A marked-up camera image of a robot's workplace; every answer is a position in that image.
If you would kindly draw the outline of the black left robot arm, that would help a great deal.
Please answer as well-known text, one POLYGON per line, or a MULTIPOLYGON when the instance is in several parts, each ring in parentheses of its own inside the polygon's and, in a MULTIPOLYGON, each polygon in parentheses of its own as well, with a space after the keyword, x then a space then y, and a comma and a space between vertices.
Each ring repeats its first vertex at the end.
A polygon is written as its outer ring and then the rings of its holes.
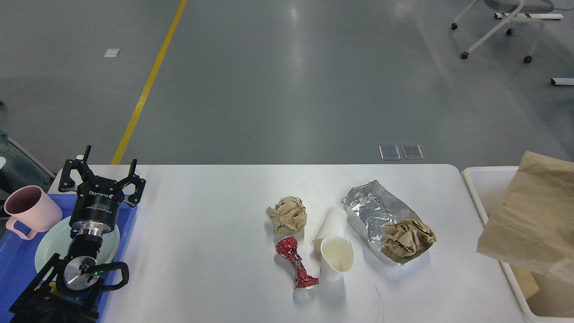
POLYGON ((13 323, 95 323, 98 296, 129 282, 125 262, 97 257, 116 232, 121 205, 136 207, 146 181, 136 172, 137 159, 121 180, 94 174, 87 163, 90 151, 88 145, 81 158, 66 160, 60 175, 59 191, 77 194, 66 255, 54 253, 13 302, 13 323))

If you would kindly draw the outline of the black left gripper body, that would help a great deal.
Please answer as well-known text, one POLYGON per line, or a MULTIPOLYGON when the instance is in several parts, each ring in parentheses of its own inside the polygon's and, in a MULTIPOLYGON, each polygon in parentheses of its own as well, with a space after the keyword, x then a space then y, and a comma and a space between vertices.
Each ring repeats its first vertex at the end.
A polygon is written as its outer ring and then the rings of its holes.
POLYGON ((116 180, 96 178, 95 183, 83 182, 77 189, 77 200, 69 225, 80 231, 89 222, 97 223, 102 233, 114 231, 120 202, 124 199, 121 188, 113 188, 116 180))

